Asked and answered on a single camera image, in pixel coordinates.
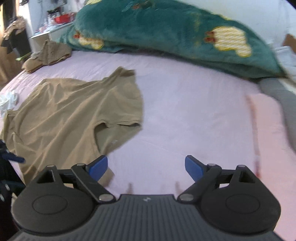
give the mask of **ribbed black plate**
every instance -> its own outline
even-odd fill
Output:
[[[208,225],[193,205],[172,195],[122,195],[101,205],[91,219],[66,234],[39,237],[19,232],[15,241],[281,241],[274,233],[242,237]]]

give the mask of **brown cloth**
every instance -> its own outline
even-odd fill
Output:
[[[46,40],[42,50],[33,58],[29,58],[22,66],[28,73],[33,73],[45,65],[53,65],[71,56],[72,49],[63,43]]]
[[[26,20],[23,16],[17,16],[17,20],[13,21],[4,31],[3,38],[9,39],[12,31],[16,29],[15,35],[23,32],[26,29]]]
[[[49,164],[69,169],[89,164],[140,130],[142,97],[134,71],[118,68],[101,81],[44,79],[8,110],[0,138],[26,159],[26,183]]]

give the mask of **tan t-shirt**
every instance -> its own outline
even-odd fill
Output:
[[[88,164],[121,145],[140,130],[142,106],[132,70],[120,67],[101,81],[44,79],[7,112],[1,138],[26,159],[28,183],[46,165]]]

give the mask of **blue gripper pad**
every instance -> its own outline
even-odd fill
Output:
[[[185,169],[190,177],[196,182],[202,178],[203,174],[207,170],[207,167],[193,156],[187,156],[185,158]]]
[[[106,156],[100,156],[99,158],[88,164],[85,168],[89,175],[96,181],[100,180],[107,169],[108,158]]]

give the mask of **teal fleece blanket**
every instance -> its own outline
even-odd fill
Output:
[[[76,50],[159,50],[246,78],[284,76],[249,28],[173,0],[90,0],[60,41]]]

